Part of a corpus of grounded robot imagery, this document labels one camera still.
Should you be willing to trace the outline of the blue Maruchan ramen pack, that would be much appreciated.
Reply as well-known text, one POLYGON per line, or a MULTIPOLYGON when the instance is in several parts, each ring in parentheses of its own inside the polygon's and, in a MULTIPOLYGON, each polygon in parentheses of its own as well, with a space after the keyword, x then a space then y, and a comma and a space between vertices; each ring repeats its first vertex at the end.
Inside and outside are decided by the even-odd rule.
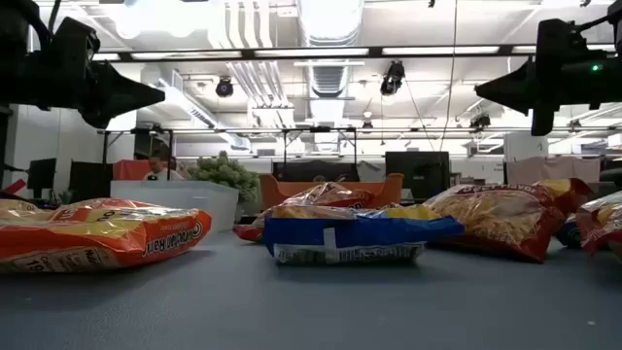
POLYGON ((576 223, 576 218, 574 214, 569 215, 561 228, 555 233, 555 238, 567 248, 582 248, 581 232, 576 223))
POLYGON ((280 264, 413 263, 429 242, 464 232, 456 219, 422 205, 284 206, 265 219, 261 241, 280 264))

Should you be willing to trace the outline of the orange plastic bin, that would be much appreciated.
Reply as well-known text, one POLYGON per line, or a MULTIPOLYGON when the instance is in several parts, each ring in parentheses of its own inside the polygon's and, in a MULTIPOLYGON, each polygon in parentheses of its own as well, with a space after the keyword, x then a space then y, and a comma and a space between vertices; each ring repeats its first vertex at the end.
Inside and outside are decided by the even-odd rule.
MULTIPOLYGON (((348 190, 363 190, 373 194, 371 208, 382 207, 392 203, 400 203, 403 175, 389 174, 384 182, 341 182, 340 185, 348 190)), ((285 199, 302 193, 319 185, 319 182, 279 182, 274 176, 261 174, 259 189, 262 210, 280 204, 285 199)))

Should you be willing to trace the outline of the orange partition cloth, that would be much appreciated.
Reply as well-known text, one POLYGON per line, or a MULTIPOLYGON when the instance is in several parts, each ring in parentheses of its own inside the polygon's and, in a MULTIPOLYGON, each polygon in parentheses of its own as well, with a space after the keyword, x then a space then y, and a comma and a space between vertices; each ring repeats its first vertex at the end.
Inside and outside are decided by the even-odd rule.
POLYGON ((147 160, 123 159, 113 164, 113 179, 143 181, 150 171, 150 164, 147 160))

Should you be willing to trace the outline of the corrugated silver ventilation duct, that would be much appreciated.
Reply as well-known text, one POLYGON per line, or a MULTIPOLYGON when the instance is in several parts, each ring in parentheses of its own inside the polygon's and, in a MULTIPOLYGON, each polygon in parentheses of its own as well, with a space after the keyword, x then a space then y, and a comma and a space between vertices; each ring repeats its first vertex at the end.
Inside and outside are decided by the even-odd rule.
MULTIPOLYGON (((359 42, 364 0, 296 0, 305 47, 354 47, 359 42)), ((308 69, 311 90, 318 97, 339 97, 350 78, 347 66, 308 69)))

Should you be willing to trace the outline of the red Maruchan ramen pack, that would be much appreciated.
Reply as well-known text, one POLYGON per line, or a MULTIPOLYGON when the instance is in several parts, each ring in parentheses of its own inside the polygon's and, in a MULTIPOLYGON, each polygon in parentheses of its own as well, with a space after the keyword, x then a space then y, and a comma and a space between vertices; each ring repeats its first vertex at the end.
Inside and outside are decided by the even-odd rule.
POLYGON ((266 219, 348 219, 354 209, 370 208, 373 199, 374 194, 369 191, 349 190, 334 182, 321 183, 270 207, 251 224, 235 226, 233 232, 243 240, 261 242, 266 219))
POLYGON ((622 191, 583 204, 575 221, 586 252, 594 255, 608 248, 622 262, 622 191))

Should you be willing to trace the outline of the person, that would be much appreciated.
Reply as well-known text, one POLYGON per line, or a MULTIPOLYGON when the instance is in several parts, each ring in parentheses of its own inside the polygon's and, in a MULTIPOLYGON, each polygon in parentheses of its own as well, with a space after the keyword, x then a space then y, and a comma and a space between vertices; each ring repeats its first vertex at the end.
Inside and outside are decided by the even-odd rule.
POLYGON ((159 156, 149 158, 150 171, 144 176, 145 181, 183 181, 184 177, 176 170, 169 169, 159 156))

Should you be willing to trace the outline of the snack packets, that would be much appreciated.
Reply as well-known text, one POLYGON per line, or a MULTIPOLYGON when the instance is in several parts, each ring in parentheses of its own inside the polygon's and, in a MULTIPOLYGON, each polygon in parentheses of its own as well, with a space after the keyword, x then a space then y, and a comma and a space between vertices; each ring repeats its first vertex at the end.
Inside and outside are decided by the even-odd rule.
POLYGON ((459 185, 424 205, 464 226, 463 234, 444 239, 444 244, 532 263, 544 262, 552 235, 567 218, 543 185, 459 185))

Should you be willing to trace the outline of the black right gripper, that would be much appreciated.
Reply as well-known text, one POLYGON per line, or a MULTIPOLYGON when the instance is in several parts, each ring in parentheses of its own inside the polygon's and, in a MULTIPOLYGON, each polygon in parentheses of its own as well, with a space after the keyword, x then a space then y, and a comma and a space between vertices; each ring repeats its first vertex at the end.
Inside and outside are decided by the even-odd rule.
POLYGON ((478 85, 474 91, 480 98, 524 115, 534 110, 533 136, 545 136, 552 131, 554 115, 562 105, 587 104, 595 110, 605 102, 604 59, 563 64, 542 71, 537 77, 535 68, 535 60, 529 57, 518 69, 478 85))

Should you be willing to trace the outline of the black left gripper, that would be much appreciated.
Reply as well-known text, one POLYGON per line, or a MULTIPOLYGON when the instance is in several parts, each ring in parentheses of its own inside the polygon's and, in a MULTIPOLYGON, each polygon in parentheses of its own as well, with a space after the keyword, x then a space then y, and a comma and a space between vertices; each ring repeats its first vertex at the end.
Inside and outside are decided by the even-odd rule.
POLYGON ((71 107, 89 125, 105 129, 128 112, 163 102, 165 93, 121 75, 93 51, 62 56, 36 51, 28 56, 28 103, 43 109, 71 107))

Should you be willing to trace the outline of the translucent clear plastic bin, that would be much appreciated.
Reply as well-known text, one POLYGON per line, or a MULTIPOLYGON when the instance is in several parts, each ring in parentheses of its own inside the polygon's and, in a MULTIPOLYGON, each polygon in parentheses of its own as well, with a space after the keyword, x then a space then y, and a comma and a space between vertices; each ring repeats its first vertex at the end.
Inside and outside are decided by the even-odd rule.
POLYGON ((171 208, 201 209, 212 218, 211 230, 232 230, 238 190, 208 181, 112 181, 110 197, 171 208))

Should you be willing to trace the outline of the black metal rack frame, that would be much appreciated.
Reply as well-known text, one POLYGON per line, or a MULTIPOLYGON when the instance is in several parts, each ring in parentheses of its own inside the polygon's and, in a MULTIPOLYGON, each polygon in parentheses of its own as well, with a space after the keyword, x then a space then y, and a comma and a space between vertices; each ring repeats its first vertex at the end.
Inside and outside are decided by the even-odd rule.
POLYGON ((158 135, 158 134, 167 134, 168 140, 170 143, 174 141, 176 135, 181 134, 189 134, 189 135, 212 135, 215 134, 225 140, 224 134, 253 134, 253 135, 261 135, 261 134, 281 134, 284 137, 284 147, 283 147, 283 159, 284 162, 287 162, 287 149, 290 143, 288 142, 287 135, 290 133, 295 133, 297 136, 300 136, 302 133, 351 133, 353 136, 352 145, 354 148, 357 148, 358 142, 358 130, 355 127, 329 127, 329 126, 311 126, 311 127, 295 127, 295 128, 139 128, 134 127, 128 130, 104 130, 97 129, 96 133, 104 136, 104 146, 102 151, 102 162, 105 163, 107 161, 108 148, 115 143, 115 141, 109 142, 109 136, 112 134, 116 135, 116 139, 119 139, 122 135, 125 134, 147 134, 147 135, 158 135))

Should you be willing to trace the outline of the beige hanging cloth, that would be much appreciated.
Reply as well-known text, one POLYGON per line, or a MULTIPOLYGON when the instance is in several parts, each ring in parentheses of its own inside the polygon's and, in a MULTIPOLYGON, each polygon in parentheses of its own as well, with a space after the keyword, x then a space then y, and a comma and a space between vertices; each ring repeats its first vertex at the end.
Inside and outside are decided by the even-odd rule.
POLYGON ((584 183, 600 181, 598 158, 530 157, 505 164, 508 184, 532 184, 541 180, 576 178, 584 183))

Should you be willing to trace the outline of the small black monitor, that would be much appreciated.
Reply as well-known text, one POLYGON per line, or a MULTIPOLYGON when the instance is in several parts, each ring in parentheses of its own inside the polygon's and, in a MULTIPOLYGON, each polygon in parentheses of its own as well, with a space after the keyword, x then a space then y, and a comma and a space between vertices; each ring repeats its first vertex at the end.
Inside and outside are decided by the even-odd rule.
POLYGON ((33 191, 52 189, 55 168, 55 158, 31 160, 28 168, 27 188, 33 191))

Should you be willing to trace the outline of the black overhead frame bar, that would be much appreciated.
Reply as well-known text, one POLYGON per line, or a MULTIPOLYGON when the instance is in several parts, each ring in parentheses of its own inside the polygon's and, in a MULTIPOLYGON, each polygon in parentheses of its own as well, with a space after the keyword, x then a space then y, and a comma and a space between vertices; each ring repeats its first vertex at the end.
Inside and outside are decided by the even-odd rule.
POLYGON ((252 61, 293 59, 383 59, 383 58, 471 58, 510 57, 534 54, 534 45, 493 46, 411 46, 411 47, 326 47, 326 48, 258 48, 222 50, 176 51, 117 51, 100 52, 95 61, 124 63, 147 62, 200 62, 200 61, 252 61))

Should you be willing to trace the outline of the large black monitor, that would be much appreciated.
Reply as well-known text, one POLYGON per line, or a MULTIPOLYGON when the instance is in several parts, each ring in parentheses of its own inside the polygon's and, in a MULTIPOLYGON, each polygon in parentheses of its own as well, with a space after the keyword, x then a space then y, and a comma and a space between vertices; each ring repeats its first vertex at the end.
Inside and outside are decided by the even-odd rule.
POLYGON ((403 175, 402 187, 416 202, 424 202, 450 188, 450 158, 447 152, 387 152, 386 174, 403 175))

